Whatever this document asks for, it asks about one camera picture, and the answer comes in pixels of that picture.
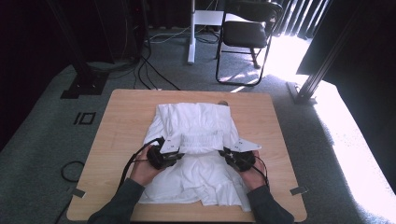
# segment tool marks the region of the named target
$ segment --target dark sleeve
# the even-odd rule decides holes
[[[294,216],[275,201],[266,186],[252,190],[247,197],[258,224],[294,223]]]
[[[124,183],[107,203],[88,219],[89,224],[129,224],[134,206],[142,196],[144,187],[134,182],[132,179],[125,179]]]

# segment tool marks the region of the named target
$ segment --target folded white shirt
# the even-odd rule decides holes
[[[241,205],[250,211],[247,188],[219,150],[230,148],[239,136],[230,107],[214,104],[157,105],[156,115],[144,140],[164,137],[178,146],[161,153],[185,153],[146,186],[140,203],[195,203]]]

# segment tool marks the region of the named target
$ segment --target human hand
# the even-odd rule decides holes
[[[130,175],[130,178],[141,186],[146,186],[147,184],[151,183],[154,177],[164,170],[157,170],[149,163],[147,154],[150,148],[151,145],[145,147],[145,149],[142,151],[142,154],[136,157],[134,168],[132,169]]]
[[[255,157],[257,157],[257,158],[260,157],[258,150],[254,150],[252,152]],[[260,160],[256,159],[256,161],[254,162],[254,166],[257,169],[259,169],[263,174],[265,174],[264,164],[262,164],[262,162]],[[241,175],[242,179],[245,182],[245,185],[247,186],[247,188],[249,190],[254,190],[258,187],[266,185],[264,177],[253,168],[250,168],[249,170],[247,170],[245,172],[238,172],[238,174]]]

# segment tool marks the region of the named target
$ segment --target desk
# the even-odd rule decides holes
[[[86,161],[78,189],[84,198],[73,196],[67,217],[87,220],[115,194],[126,162],[143,145],[158,104],[228,102],[239,135],[262,145],[260,154],[268,168],[274,198],[296,221],[306,219],[301,195],[291,196],[297,187],[288,151],[270,95],[212,91],[115,90],[108,102]],[[251,213],[240,206],[188,204],[137,204],[131,217],[136,221],[246,221]]]

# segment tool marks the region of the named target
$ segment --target black chair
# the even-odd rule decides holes
[[[281,20],[283,8],[277,3],[260,1],[230,1],[224,10],[218,51],[216,54],[216,80],[218,83],[236,86],[256,86],[262,81],[262,72],[271,46],[271,39],[277,23]],[[233,14],[244,21],[226,21],[227,15]],[[222,44],[228,47],[247,48],[250,52],[222,50]],[[257,56],[266,48],[262,66],[257,63]],[[232,82],[233,79],[221,80],[219,77],[220,54],[251,54],[254,67],[261,68],[259,79],[254,83]]]

